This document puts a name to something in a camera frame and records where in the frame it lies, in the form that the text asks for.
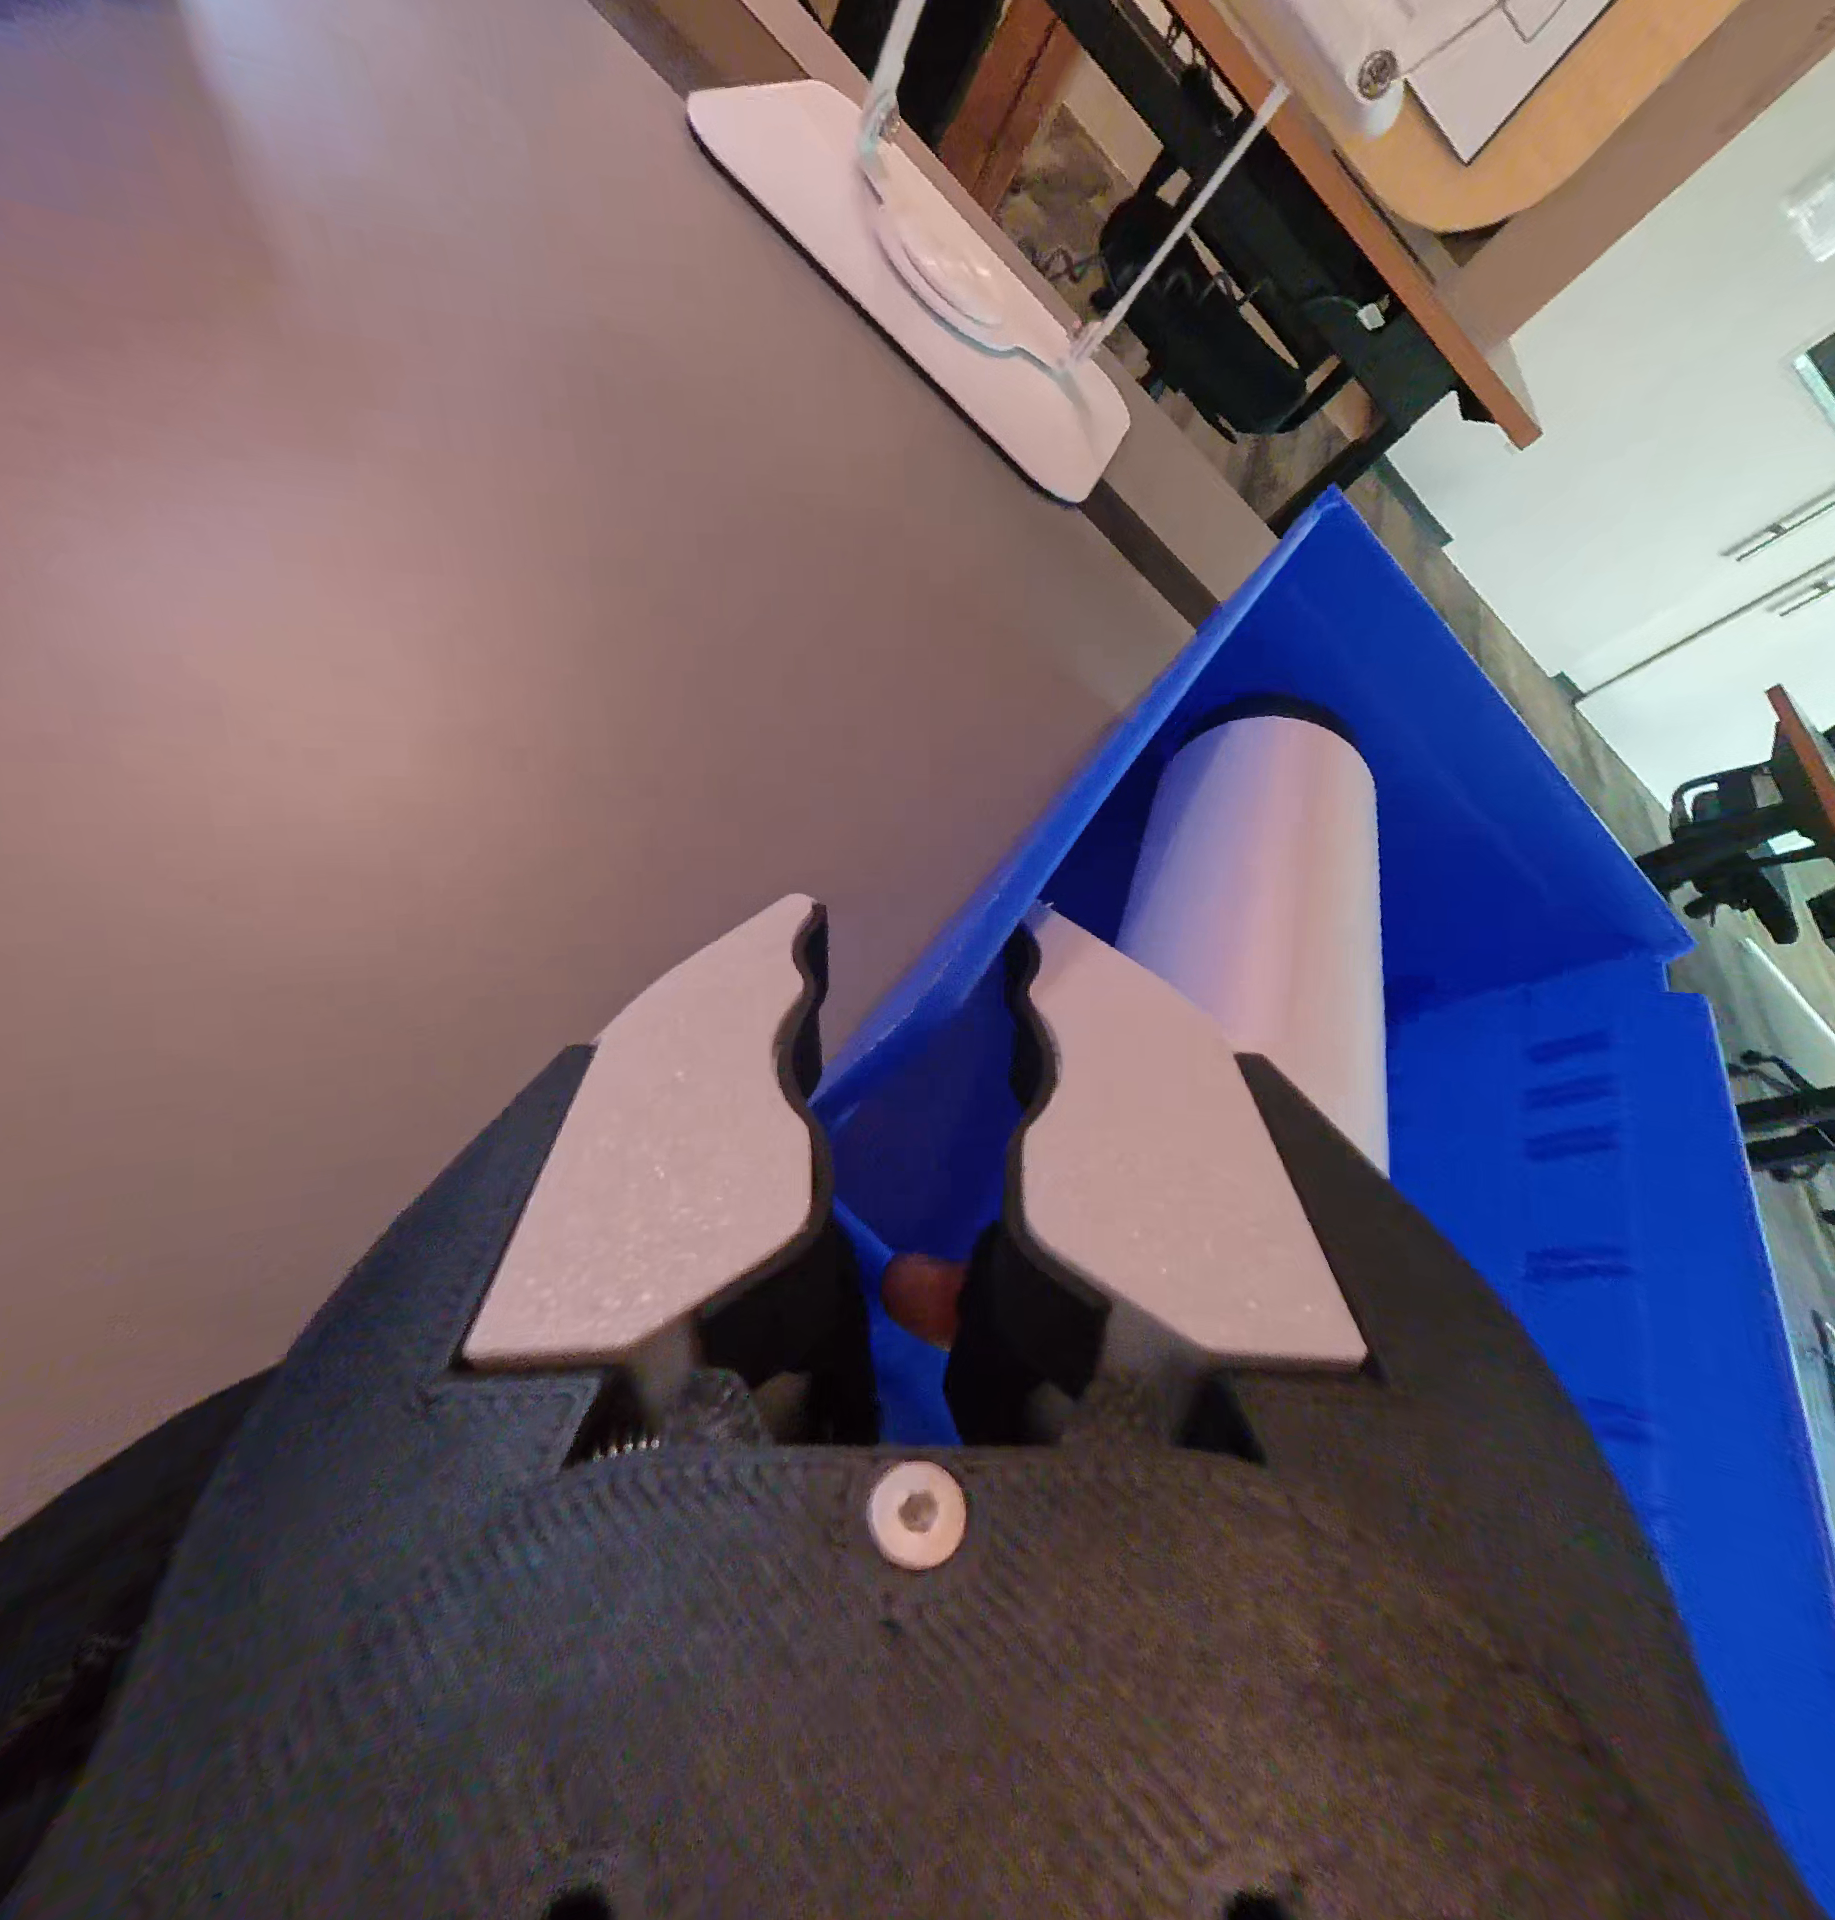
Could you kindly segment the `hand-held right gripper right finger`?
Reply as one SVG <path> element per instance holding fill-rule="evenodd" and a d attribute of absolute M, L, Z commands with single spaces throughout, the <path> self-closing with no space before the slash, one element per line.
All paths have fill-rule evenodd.
<path fill-rule="evenodd" d="M 1010 935 L 1002 1001 L 1018 1115 L 957 1297 L 957 1439 L 1053 1448 L 1125 1402 L 1164 1445 L 1257 1450 L 1241 1371 L 1353 1375 L 1371 1347 L 1239 1057 L 1067 917 Z"/>

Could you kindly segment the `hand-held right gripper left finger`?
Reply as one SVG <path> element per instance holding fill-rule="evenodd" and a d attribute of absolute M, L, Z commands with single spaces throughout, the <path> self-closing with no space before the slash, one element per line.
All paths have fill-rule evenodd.
<path fill-rule="evenodd" d="M 593 1371 L 656 1435 L 785 1379 L 783 1439 L 875 1440 L 868 1310 L 812 1108 L 827 990 L 829 916 L 785 895 L 594 1037 L 467 1371 Z"/>

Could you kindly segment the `white plastic bottle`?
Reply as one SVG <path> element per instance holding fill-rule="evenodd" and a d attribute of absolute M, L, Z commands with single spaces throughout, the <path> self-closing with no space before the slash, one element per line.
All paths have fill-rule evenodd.
<path fill-rule="evenodd" d="M 1215 708 L 1152 791 L 1115 946 L 1391 1168 L 1379 815 L 1326 708 Z"/>

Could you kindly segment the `blue plastic bin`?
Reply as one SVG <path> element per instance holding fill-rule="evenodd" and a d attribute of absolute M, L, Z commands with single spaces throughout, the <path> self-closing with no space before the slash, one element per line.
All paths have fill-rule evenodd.
<path fill-rule="evenodd" d="M 834 1057 L 815 1111 L 868 1276 L 999 1210 L 1000 946 L 1108 939 L 1164 764 L 1285 694 L 1374 783 L 1396 1188 L 1510 1307 L 1645 1524 L 1720 1725 L 1835 1916 L 1835 1534 L 1688 935 L 1361 518 L 1313 508 L 1046 801 Z"/>

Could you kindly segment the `person's right hand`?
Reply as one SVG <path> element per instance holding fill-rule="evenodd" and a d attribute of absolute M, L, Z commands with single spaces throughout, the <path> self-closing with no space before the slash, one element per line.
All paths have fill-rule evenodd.
<path fill-rule="evenodd" d="M 881 1272 L 881 1311 L 913 1339 L 949 1350 L 957 1335 L 957 1303 L 966 1279 L 966 1263 L 896 1253 Z"/>

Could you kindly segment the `black office chair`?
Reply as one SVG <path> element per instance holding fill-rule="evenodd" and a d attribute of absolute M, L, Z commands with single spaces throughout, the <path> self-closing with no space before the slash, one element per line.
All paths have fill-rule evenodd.
<path fill-rule="evenodd" d="M 1192 63 L 1178 83 L 1220 148 L 1246 129 L 1249 109 L 1229 106 L 1206 66 Z M 1253 245 L 1220 253 L 1200 226 L 1169 253 L 1125 320 L 1148 355 L 1144 392 L 1180 392 L 1227 440 L 1286 432 L 1342 392 L 1348 370 L 1322 377 L 1307 396 L 1312 371 L 1335 357 L 1313 332 L 1312 314 L 1355 320 L 1368 307 L 1381 323 L 1388 302 L 1384 278 L 1270 135 L 1257 139 L 1236 179 L 1246 181 L 1306 248 L 1313 294 L 1285 294 Z M 1175 206 L 1165 199 L 1171 182 L 1178 182 Z M 1180 162 L 1158 151 L 1137 190 L 1107 214 L 1100 228 L 1102 287 L 1091 299 L 1096 315 L 1121 299 L 1192 191 Z"/>
<path fill-rule="evenodd" d="M 1835 870 L 1835 810 L 1798 776 L 1783 783 L 1756 761 L 1684 783 L 1670 805 L 1670 833 L 1637 858 L 1658 895 L 1691 891 L 1684 913 L 1720 908 L 1760 921 L 1777 944 L 1798 938 L 1788 873 L 1803 863 Z M 1807 901 L 1816 928 L 1835 939 L 1835 886 Z"/>

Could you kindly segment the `wooden desk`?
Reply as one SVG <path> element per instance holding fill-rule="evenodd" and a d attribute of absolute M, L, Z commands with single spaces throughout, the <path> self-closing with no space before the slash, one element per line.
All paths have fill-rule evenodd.
<path fill-rule="evenodd" d="M 1536 444 L 1542 424 L 1505 349 L 1479 348 L 1450 302 L 1448 282 L 1434 276 L 1336 151 L 1336 139 L 1313 111 L 1321 104 L 1321 70 L 1303 59 L 1298 46 L 1282 51 L 1270 36 L 1249 36 L 1246 23 L 1229 4 L 1177 2 L 1169 11 L 1206 63 L 1249 109 L 1260 111 L 1271 85 L 1286 85 L 1290 101 L 1275 109 L 1267 129 L 1273 142 L 1348 232 L 1366 264 L 1381 276 L 1393 302 L 1424 333 L 1453 387 L 1467 399 L 1466 417 L 1487 420 L 1515 448 Z"/>

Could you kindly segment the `wooden sign board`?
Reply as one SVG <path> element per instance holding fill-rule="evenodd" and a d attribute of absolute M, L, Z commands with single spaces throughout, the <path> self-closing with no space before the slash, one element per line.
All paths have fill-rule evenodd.
<path fill-rule="evenodd" d="M 1263 41 L 1321 70 L 1313 109 L 1364 188 L 1401 226 L 1498 228 L 1543 204 L 1703 48 L 1736 2 L 1608 2 L 1515 117 L 1461 162 L 1409 92 L 1398 2 L 1229 4 Z"/>

